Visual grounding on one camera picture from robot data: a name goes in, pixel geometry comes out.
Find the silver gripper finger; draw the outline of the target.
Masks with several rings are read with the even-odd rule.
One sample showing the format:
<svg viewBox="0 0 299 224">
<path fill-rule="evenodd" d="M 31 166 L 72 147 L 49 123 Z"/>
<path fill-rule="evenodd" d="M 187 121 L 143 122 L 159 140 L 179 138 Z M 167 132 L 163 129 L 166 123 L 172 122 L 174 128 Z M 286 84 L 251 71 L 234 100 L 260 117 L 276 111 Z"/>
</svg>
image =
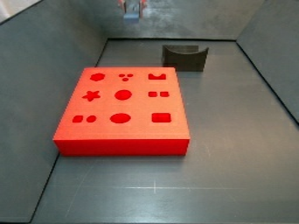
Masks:
<svg viewBox="0 0 299 224">
<path fill-rule="evenodd" d="M 147 6 L 147 0 L 139 0 L 139 17 L 143 17 L 143 11 L 145 9 Z"/>
<path fill-rule="evenodd" d="M 127 12 L 127 1 L 125 0 L 117 0 L 117 5 L 123 12 Z"/>
</svg>

